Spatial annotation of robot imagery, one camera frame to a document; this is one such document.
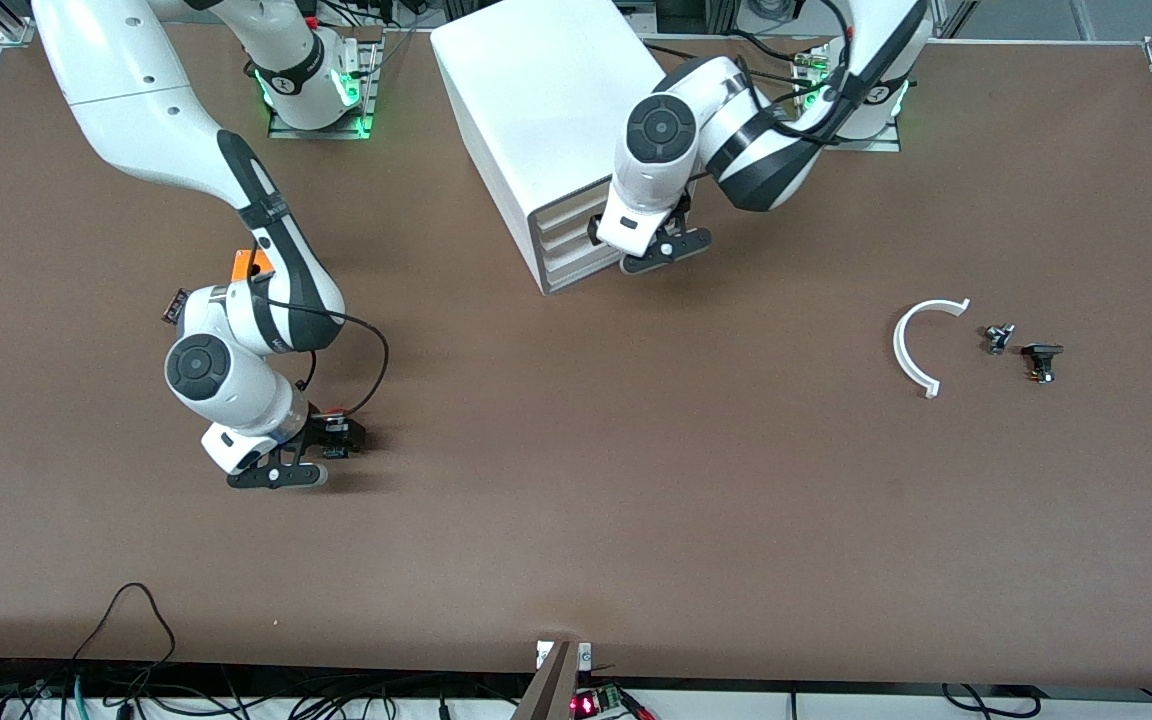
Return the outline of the circuit board red light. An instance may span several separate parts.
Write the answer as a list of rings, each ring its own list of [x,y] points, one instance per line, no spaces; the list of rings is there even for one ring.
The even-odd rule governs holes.
[[[570,717],[571,720],[657,720],[652,711],[616,684],[573,694]]]

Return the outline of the grey mounting post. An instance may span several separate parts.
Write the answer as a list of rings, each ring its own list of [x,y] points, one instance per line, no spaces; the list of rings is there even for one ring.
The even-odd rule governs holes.
[[[509,720],[573,720],[570,707],[579,679],[579,642],[556,641],[543,653]]]

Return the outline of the white drawer tray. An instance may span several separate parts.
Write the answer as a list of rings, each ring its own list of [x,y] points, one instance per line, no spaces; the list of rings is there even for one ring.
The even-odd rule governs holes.
[[[590,215],[602,213],[609,190],[609,177],[602,182],[581,188],[579,192],[568,194],[561,199],[535,211],[535,222],[541,232],[550,232],[558,225],[567,222],[586,222]]]
[[[550,275],[567,275],[579,272],[596,272],[614,264],[623,253],[607,245],[594,243],[586,236],[558,243],[556,247],[543,247],[541,262]]]
[[[550,218],[539,223],[540,243],[545,252],[568,252],[576,247],[594,247],[598,240],[591,240],[590,222],[602,214],[599,211],[582,211],[570,217]]]
[[[588,281],[596,274],[608,272],[608,270],[621,270],[621,264],[626,258],[626,253],[622,252],[598,256],[598,258],[590,255],[588,258],[579,258],[579,263],[568,263],[562,268],[547,272],[545,295],[558,295],[558,293],[566,291],[577,283]]]

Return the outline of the small black switch component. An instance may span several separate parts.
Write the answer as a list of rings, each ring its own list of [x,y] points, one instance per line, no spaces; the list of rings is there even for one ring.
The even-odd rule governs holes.
[[[1062,344],[1030,343],[1021,347],[1020,355],[1028,363],[1029,377],[1034,382],[1053,382],[1053,361],[1064,353]]]

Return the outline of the white drawer cabinet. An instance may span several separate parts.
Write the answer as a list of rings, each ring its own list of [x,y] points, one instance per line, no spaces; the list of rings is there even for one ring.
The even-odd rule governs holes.
[[[545,295],[535,211],[613,170],[664,77],[613,0],[499,0],[430,35],[468,156]]]

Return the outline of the orange box with hole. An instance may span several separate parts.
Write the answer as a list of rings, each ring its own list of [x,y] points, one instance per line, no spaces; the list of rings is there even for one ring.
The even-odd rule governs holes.
[[[276,270],[270,256],[260,247],[256,249],[241,249],[234,255],[230,266],[229,282],[247,285],[250,282],[268,281]]]

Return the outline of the white curved plastic arc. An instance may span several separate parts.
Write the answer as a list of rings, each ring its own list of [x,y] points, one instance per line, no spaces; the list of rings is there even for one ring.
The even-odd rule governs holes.
[[[972,306],[972,301],[961,300],[925,300],[919,302],[919,304],[914,304],[905,310],[904,314],[900,316],[895,328],[892,333],[892,350],[895,361],[904,373],[909,381],[918,384],[923,391],[923,397],[937,397],[940,395],[941,382],[938,381],[932,376],[929,376],[924,370],[916,364],[914,355],[911,355],[908,347],[908,327],[914,319],[915,314],[929,313],[929,311],[935,311],[935,313],[943,313],[950,316],[961,316]]]

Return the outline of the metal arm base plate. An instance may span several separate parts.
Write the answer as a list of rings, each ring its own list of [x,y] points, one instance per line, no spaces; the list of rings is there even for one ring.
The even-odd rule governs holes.
[[[340,36],[317,28],[323,41],[320,67],[300,86],[300,94],[279,94],[287,82],[260,79],[262,100],[270,109],[268,135],[303,141],[366,141],[372,135],[381,63],[387,41],[381,36]]]
[[[823,83],[827,81],[829,73],[840,65],[842,46],[844,46],[844,41],[841,38],[831,38],[829,41],[809,47],[809,50],[799,50],[794,54],[790,77],[791,79],[806,81],[808,86],[801,88],[799,94],[791,97],[790,100],[785,103],[788,122],[791,124],[799,123],[799,119],[808,114],[814,104],[818,104],[824,92]],[[900,141],[896,115],[901,109],[900,101],[902,94],[905,94],[905,90],[908,90],[908,83],[900,88],[900,91],[895,94],[895,100],[886,103],[886,88],[877,88],[870,97],[882,100],[881,104],[878,104],[878,108],[886,108],[887,105],[890,105],[890,113],[888,113],[887,118],[884,118],[882,128],[867,137],[858,135],[861,131],[858,127],[852,127],[849,135],[840,131],[836,136],[836,145],[829,146],[829,150],[899,152]]]

